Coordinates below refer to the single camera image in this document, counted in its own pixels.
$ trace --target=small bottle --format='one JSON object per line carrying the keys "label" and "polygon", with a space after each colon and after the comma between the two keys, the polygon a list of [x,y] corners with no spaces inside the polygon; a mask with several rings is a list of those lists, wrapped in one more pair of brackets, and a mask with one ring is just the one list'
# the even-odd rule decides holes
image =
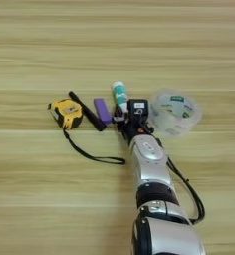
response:
{"label": "small bottle", "polygon": [[122,81],[116,81],[113,83],[113,93],[116,99],[116,103],[121,107],[124,113],[127,113],[128,96],[126,93],[125,85]]}

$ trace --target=purple object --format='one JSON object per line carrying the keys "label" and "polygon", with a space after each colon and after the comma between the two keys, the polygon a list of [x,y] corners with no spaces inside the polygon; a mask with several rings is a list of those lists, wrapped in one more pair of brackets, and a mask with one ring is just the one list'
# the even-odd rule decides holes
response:
{"label": "purple object", "polygon": [[98,116],[105,124],[112,122],[112,116],[110,115],[104,99],[94,99],[94,104],[98,112]]}

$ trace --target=black strap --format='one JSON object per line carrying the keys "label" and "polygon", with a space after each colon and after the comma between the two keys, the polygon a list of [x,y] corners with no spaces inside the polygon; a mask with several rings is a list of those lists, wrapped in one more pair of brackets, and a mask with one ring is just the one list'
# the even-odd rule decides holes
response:
{"label": "black strap", "polygon": [[120,157],[112,157],[112,156],[92,156],[88,153],[86,153],[85,151],[83,151],[82,149],[80,149],[79,147],[77,147],[72,140],[70,139],[69,134],[66,132],[65,129],[63,129],[64,132],[64,136],[65,138],[68,140],[68,142],[70,143],[70,145],[72,146],[72,148],[78,152],[79,154],[81,154],[82,156],[93,160],[93,161],[98,161],[98,162],[102,162],[102,163],[111,163],[111,164],[125,164],[125,160],[123,158]]}

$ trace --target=wood grain surface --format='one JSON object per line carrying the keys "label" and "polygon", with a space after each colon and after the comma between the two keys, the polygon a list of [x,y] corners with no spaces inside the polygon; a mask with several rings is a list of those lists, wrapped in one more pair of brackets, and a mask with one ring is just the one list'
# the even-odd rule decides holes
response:
{"label": "wood grain surface", "polygon": [[[69,90],[111,109],[115,80],[131,97],[178,89],[202,106],[190,135],[157,135],[205,203],[207,254],[235,255],[235,0],[0,0],[0,255],[129,254],[129,164],[77,155],[46,110]],[[129,160],[114,127],[84,119],[70,134]]]}

